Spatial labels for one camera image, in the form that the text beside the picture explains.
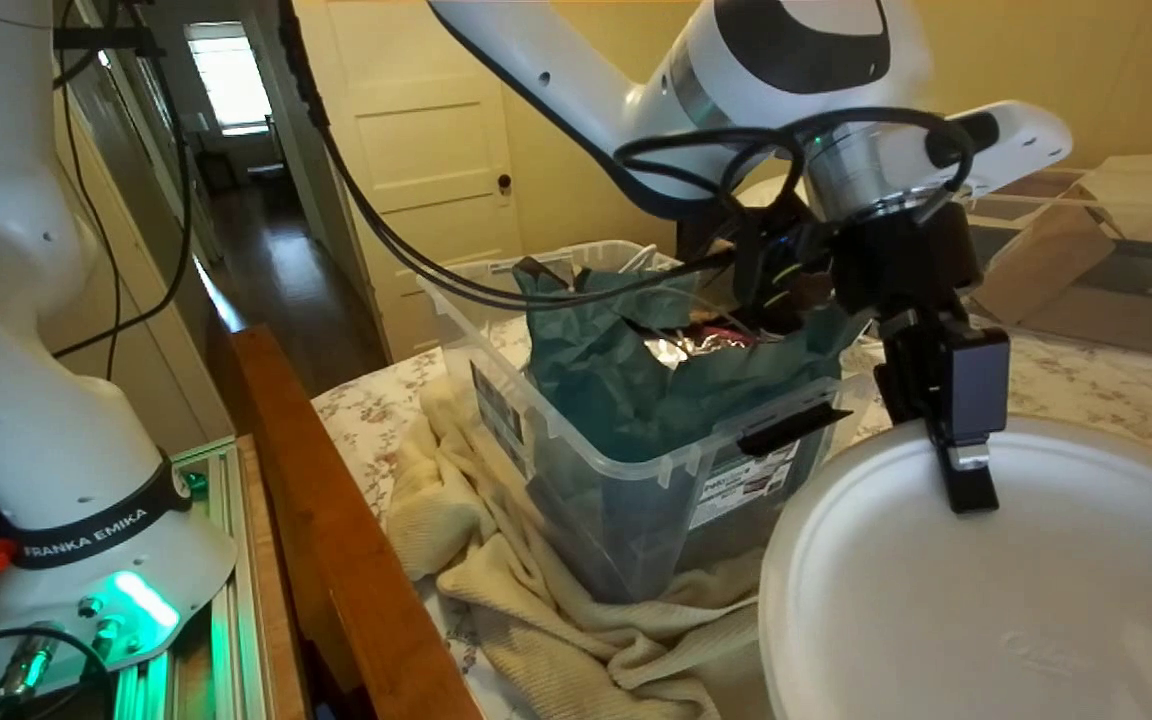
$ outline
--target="hallway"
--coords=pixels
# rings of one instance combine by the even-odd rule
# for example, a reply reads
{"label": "hallway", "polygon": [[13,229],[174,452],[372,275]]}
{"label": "hallway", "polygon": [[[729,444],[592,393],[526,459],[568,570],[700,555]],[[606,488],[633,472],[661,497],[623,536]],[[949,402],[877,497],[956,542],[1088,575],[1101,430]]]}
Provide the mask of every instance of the hallway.
{"label": "hallway", "polygon": [[210,217],[225,246],[210,275],[234,308],[220,321],[267,324],[308,398],[387,364],[369,303],[308,242],[284,176],[220,192]]}

